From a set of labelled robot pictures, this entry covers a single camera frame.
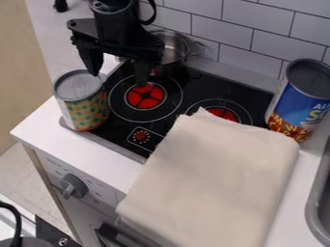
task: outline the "red light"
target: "red light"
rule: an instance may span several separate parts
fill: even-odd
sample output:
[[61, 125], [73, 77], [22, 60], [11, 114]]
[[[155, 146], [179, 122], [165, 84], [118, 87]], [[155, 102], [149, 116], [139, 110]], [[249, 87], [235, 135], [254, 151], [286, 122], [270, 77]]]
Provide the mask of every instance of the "red light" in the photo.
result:
[[238, 123], [237, 116], [231, 110], [221, 108], [221, 107], [212, 107], [212, 108], [208, 108], [207, 111], [209, 113], [215, 115], [216, 117]]
[[127, 94], [127, 102], [139, 109], [150, 109], [164, 101], [164, 90], [155, 85], [147, 84], [145, 87], [134, 86]]
[[138, 141], [144, 141], [146, 139], [146, 133], [137, 132], [135, 137], [136, 137], [136, 140], [138, 140]]

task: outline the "blue can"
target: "blue can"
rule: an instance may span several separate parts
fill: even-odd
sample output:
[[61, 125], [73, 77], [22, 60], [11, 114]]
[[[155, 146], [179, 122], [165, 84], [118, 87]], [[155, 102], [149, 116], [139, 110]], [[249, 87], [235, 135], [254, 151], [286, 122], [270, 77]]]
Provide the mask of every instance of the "blue can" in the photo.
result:
[[299, 59], [287, 67], [265, 118], [269, 129], [297, 142], [308, 140], [330, 111], [330, 68], [312, 59]]

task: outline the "control knob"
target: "control knob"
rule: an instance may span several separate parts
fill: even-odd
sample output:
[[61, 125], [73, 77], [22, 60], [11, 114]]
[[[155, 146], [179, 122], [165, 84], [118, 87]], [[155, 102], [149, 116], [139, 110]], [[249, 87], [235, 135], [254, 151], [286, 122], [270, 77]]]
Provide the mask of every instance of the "control knob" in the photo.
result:
[[81, 199], [88, 193], [88, 187], [86, 184], [80, 178], [72, 174], [66, 174], [61, 179], [61, 186], [64, 190], [63, 197], [66, 200], [70, 196]]

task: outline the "colorful can label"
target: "colorful can label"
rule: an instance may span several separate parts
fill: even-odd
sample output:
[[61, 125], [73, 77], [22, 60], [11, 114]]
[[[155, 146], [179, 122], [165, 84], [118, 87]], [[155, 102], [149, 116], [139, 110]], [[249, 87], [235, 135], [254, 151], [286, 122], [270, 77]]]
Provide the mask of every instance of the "colorful can label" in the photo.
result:
[[311, 137], [329, 110], [330, 100], [307, 96], [285, 79], [268, 108], [266, 120], [269, 129], [303, 142]]
[[107, 94], [102, 88], [86, 99], [63, 101], [57, 98], [66, 124], [78, 131], [87, 131], [102, 125], [108, 118]]

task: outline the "cream cloth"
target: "cream cloth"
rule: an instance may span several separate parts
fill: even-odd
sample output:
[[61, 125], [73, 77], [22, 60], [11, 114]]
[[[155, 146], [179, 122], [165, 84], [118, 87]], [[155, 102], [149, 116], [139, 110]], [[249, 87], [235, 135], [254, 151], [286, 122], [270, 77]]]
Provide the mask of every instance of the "cream cloth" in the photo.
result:
[[162, 246], [261, 247], [298, 150], [204, 109], [181, 115], [117, 212]]

